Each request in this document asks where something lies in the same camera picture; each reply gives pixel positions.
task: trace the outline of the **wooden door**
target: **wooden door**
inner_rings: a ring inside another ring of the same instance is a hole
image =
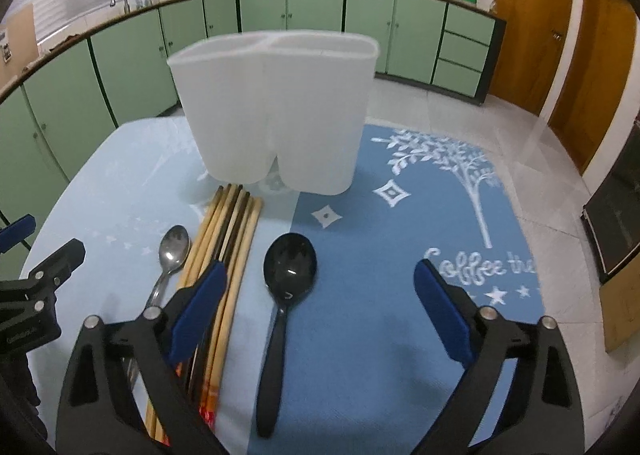
[[[10,222],[36,219],[32,243],[67,182],[50,154],[22,88],[0,106],[0,210]]]
[[[240,0],[242,32],[287,29],[287,0]]]
[[[343,0],[287,0],[287,29],[342,30]]]
[[[347,0],[344,32],[364,34],[378,41],[376,72],[386,72],[395,0]]]
[[[84,40],[39,69],[24,90],[53,154],[73,178],[115,130]]]
[[[207,36],[238,32],[236,0],[204,0]]]
[[[584,0],[580,33],[549,126],[580,173],[609,128],[636,42],[636,14],[627,0]]]
[[[160,8],[162,34],[169,56],[207,38],[202,0],[186,0]]]
[[[490,94],[540,114],[558,70],[572,2],[495,0],[507,28]]]
[[[431,83],[446,6],[441,0],[396,0],[389,74]]]
[[[91,41],[119,125],[157,116],[178,102],[158,10],[132,16],[94,34]]]

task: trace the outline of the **green cabinet door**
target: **green cabinet door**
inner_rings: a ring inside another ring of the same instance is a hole
[[[37,232],[67,183],[33,120],[22,88],[0,105],[0,158],[0,210],[9,222],[30,213]]]
[[[91,41],[119,125],[157,116],[177,103],[158,10],[132,16],[94,34]]]
[[[238,32],[236,0],[204,0],[207,36]]]
[[[343,0],[287,0],[287,29],[342,30]]]
[[[287,0],[240,0],[242,32],[284,30]]]
[[[87,41],[35,72],[24,82],[24,90],[53,155],[65,175],[73,178],[115,130]]]
[[[446,2],[396,0],[387,72],[431,83]]]
[[[160,8],[162,33],[169,56],[207,37],[202,0],[185,0]]]
[[[29,250],[22,244],[14,245],[8,252],[0,255],[0,283],[20,278],[27,255]]]
[[[394,0],[347,0],[344,32],[364,34],[380,44],[376,72],[386,72]]]

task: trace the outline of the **countertop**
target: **countertop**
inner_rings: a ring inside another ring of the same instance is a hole
[[[158,8],[163,7],[163,6],[168,6],[170,4],[175,4],[175,3],[183,2],[183,1],[185,1],[185,0],[165,0],[163,2],[159,2],[159,3],[154,4],[152,6],[147,6],[145,8],[140,9],[140,10],[132,11],[132,12],[126,14],[126,15],[116,16],[116,17],[114,17],[114,18],[112,18],[110,20],[107,20],[106,22],[103,22],[102,24],[94,26],[93,28],[91,28],[91,29],[89,29],[89,30],[87,30],[87,31],[85,31],[85,32],[83,32],[81,34],[77,34],[77,35],[74,35],[74,36],[71,36],[71,37],[67,38],[64,42],[61,42],[60,44],[56,45],[56,47],[52,48],[50,51],[40,55],[37,60],[33,61],[27,67],[25,67],[22,70],[22,73],[20,75],[15,76],[11,81],[9,81],[2,88],[0,88],[0,103],[4,102],[4,100],[7,99],[9,97],[9,95],[17,87],[19,87],[27,78],[29,78],[32,74],[34,74],[40,67],[43,67],[45,64],[49,63],[49,61],[53,60],[55,57],[57,57],[59,54],[62,54],[64,51],[66,51],[70,47],[73,47],[75,44],[77,44],[81,40],[84,40],[84,39],[88,38],[89,36],[91,36],[92,34],[100,32],[103,29],[108,28],[109,26],[113,26],[113,25],[115,25],[115,24],[117,24],[119,22],[122,22],[123,20],[127,20],[128,18],[131,18],[132,16],[138,16],[138,15],[141,15],[142,13],[146,13],[146,12],[148,12],[150,10],[158,9]],[[471,11],[476,12],[476,13],[480,13],[481,15],[489,16],[490,18],[494,18],[496,20],[500,20],[500,18],[498,18],[498,16],[495,16],[493,13],[490,13],[488,11],[479,9],[477,6],[469,4],[468,2],[463,2],[462,0],[442,0],[442,1],[443,2],[449,2],[449,3],[455,4],[457,6],[461,6],[461,7],[465,8],[465,9],[471,10]]]

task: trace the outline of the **cabinet drawer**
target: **cabinet drawer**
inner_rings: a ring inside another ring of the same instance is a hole
[[[494,34],[495,20],[465,8],[449,4],[445,29],[489,45]]]
[[[442,36],[440,58],[482,71],[488,51],[486,45],[445,32]]]
[[[433,84],[473,98],[478,90],[481,74],[466,67],[438,60]]]

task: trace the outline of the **white star print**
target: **white star print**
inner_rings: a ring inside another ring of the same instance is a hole
[[[524,298],[525,296],[529,296],[529,289],[527,289],[524,285],[521,285],[519,289],[516,289],[516,292],[520,293],[521,298]]]
[[[496,303],[501,303],[505,305],[502,297],[507,294],[507,291],[501,291],[494,285],[494,290],[492,292],[485,292],[484,295],[491,298],[491,303],[489,305],[495,305]]]

